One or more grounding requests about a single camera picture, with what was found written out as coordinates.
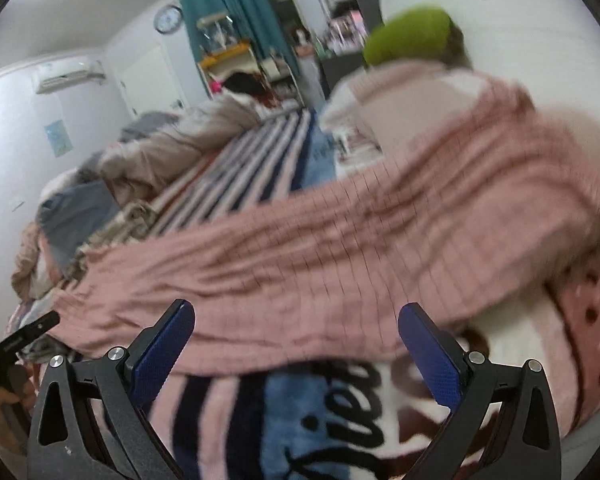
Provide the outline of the person's left hand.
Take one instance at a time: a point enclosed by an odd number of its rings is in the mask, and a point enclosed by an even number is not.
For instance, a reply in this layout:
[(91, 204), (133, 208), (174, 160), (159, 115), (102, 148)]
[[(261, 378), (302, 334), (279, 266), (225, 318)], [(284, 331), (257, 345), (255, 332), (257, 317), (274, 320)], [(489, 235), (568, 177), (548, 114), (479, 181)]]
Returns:
[(5, 413), (6, 406), (19, 406), (31, 415), (36, 402), (36, 383), (33, 380), (34, 369), (30, 366), (24, 368), (27, 374), (27, 381), (23, 384), (22, 393), (13, 393), (4, 387), (0, 387), (0, 448), (17, 455), (26, 455), (26, 445), (22, 444), (12, 431), (12, 426), (8, 422)]

